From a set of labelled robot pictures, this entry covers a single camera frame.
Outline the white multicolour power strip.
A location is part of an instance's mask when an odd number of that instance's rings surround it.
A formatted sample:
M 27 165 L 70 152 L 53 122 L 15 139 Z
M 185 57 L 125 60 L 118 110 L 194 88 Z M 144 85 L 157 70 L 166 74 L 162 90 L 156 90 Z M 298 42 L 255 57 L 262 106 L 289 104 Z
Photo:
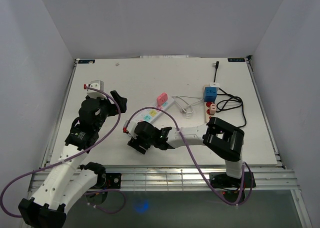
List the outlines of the white multicolour power strip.
M 167 101 L 161 106 L 159 106 L 155 101 L 150 106 L 150 108 L 144 109 L 138 112 L 137 114 L 135 114 L 132 121 L 134 123 L 143 122 L 143 121 L 154 123 L 161 115 L 164 114 L 160 110 L 167 111 L 169 108 L 173 106 L 174 103 L 175 103 L 175 100 L 171 96 L 168 96 Z

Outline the beige red power strip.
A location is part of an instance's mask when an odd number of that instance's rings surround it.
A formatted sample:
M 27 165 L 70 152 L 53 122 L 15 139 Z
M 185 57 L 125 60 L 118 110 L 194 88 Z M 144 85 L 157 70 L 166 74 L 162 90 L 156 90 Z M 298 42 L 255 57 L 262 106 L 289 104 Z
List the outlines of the beige red power strip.
M 203 102 L 205 121 L 208 122 L 216 113 L 215 102 L 217 98 L 217 83 L 211 82 L 203 87 Z

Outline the pink plug adapter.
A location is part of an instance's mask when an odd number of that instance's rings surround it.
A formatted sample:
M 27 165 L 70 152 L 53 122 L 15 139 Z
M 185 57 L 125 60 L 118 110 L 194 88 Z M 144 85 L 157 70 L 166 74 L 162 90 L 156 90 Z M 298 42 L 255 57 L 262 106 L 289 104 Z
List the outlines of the pink plug adapter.
M 159 95 L 156 99 L 157 106 L 162 106 L 164 103 L 166 103 L 168 100 L 168 95 L 164 92 L 161 95 Z

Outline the blue cube socket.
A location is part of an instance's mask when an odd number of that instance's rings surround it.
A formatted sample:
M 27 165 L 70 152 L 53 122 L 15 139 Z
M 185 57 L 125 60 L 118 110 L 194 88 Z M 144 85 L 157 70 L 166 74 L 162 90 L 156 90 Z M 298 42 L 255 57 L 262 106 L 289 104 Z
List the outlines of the blue cube socket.
M 216 87 L 205 87 L 203 91 L 204 102 L 214 103 L 217 98 L 217 88 Z

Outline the white usb charger plug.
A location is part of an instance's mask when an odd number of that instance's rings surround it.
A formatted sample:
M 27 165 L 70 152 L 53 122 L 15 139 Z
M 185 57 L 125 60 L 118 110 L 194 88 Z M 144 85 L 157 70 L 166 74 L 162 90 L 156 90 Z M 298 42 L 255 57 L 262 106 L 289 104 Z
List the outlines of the white usb charger plug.
M 211 82 L 209 84 L 210 87 L 216 87 L 216 88 L 220 88 L 220 84 L 219 83 L 215 83 L 215 82 Z

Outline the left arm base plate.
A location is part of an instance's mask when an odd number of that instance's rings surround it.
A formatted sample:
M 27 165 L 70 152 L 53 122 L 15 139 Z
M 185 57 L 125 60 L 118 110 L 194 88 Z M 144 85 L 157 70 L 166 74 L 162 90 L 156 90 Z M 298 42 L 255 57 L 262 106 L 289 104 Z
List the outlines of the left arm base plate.
M 120 189 L 122 182 L 121 173 L 105 173 L 102 175 L 102 188 L 103 189 Z

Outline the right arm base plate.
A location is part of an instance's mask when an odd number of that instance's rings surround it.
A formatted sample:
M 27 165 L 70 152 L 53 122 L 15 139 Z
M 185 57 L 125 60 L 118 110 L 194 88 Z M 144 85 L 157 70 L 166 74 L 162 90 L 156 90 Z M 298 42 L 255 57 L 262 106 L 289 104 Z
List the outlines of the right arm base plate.
M 239 190 L 241 187 L 242 179 L 232 178 L 226 175 L 226 173 L 210 173 L 210 184 L 217 189 L 223 190 Z M 244 188 L 255 188 L 255 179 L 252 179 L 250 172 L 244 173 Z

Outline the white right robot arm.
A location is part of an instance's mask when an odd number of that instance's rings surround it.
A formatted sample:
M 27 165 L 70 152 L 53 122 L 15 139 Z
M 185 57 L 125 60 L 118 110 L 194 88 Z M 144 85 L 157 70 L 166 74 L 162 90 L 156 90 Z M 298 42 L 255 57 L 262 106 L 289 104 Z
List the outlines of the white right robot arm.
M 158 129 L 147 121 L 127 122 L 123 132 L 131 136 L 128 145 L 142 154 L 151 146 L 160 150 L 189 146 L 206 146 L 226 165 L 226 182 L 237 187 L 244 181 L 242 172 L 242 146 L 245 133 L 242 129 L 217 117 L 195 127 L 164 127 Z

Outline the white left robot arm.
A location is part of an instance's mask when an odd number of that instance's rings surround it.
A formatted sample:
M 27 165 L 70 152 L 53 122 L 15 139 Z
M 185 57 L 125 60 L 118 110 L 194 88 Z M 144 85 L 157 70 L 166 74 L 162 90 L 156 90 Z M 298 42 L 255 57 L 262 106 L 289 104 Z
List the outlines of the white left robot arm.
M 127 99 L 115 90 L 110 96 L 89 88 L 81 103 L 78 117 L 72 122 L 58 165 L 29 199 L 22 199 L 18 210 L 24 222 L 33 228 L 61 228 L 67 213 L 90 188 L 105 187 L 107 176 L 103 165 L 82 164 L 89 148 L 101 142 L 99 131 L 107 117 L 127 110 Z

